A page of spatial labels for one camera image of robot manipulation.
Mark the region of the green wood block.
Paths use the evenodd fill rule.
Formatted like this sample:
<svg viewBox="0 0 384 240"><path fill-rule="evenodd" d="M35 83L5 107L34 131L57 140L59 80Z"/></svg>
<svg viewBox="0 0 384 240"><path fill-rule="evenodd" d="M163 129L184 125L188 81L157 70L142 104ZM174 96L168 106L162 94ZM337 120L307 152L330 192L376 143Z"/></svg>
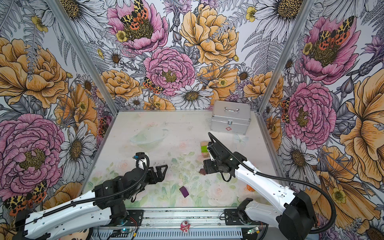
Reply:
<svg viewBox="0 0 384 240"><path fill-rule="evenodd" d="M207 146L201 146L201 153L208 153L208 148Z"/></svg>

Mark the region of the purple wood block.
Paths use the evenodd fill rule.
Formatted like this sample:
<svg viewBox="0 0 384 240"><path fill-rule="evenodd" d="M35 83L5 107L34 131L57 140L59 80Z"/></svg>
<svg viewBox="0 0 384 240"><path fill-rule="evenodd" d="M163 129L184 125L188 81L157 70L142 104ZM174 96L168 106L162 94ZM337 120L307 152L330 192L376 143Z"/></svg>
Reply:
<svg viewBox="0 0 384 240"><path fill-rule="evenodd" d="M180 190L180 192L181 192L181 194L183 195L184 198L186 198L186 197L188 197L190 195L188 190L187 190L187 188L184 187L184 186L180 187L179 190Z"/></svg>

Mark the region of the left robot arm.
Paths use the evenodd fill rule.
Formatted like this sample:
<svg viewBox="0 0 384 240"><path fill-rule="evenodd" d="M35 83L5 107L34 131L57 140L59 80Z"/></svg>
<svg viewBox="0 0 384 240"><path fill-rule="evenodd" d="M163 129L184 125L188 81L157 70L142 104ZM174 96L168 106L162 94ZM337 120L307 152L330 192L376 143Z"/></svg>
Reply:
<svg viewBox="0 0 384 240"><path fill-rule="evenodd" d="M98 226L122 225L128 218L124 201L134 202L147 185L162 182L167 169L167 165L135 168L49 210L23 210L17 214L13 239L58 240Z"/></svg>

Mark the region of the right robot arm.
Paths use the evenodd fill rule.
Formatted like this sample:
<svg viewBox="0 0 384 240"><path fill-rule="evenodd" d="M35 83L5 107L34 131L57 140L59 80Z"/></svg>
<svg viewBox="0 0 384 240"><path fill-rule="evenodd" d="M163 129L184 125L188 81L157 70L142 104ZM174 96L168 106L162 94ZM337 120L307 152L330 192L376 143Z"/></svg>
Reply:
<svg viewBox="0 0 384 240"><path fill-rule="evenodd" d="M261 207L251 198L245 199L237 208L236 218L244 225L260 222L279 228L288 240L304 240L317 219L310 197L304 193L297 194L272 179L259 176L260 171L249 161L244 165L230 161L220 165L218 161L205 160L206 174L229 173L246 183L264 197L273 208Z"/></svg>

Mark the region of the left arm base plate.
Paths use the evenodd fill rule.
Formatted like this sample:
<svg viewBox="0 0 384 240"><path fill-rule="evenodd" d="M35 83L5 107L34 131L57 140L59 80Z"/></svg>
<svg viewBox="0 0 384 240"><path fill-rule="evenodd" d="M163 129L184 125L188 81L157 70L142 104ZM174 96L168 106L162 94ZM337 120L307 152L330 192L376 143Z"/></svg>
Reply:
<svg viewBox="0 0 384 240"><path fill-rule="evenodd" d="M144 210L127 210L127 215L118 221L118 227L140 227L143 221Z"/></svg>

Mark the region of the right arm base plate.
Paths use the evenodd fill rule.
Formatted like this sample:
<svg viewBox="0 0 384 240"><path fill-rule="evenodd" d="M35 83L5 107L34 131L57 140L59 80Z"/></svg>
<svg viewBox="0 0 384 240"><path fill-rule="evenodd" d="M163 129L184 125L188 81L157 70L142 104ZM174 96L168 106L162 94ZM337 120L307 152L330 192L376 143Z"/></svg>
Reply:
<svg viewBox="0 0 384 240"><path fill-rule="evenodd" d="M226 226L261 226L262 222L251 220L244 211L238 209L224 209L220 220L225 221Z"/></svg>

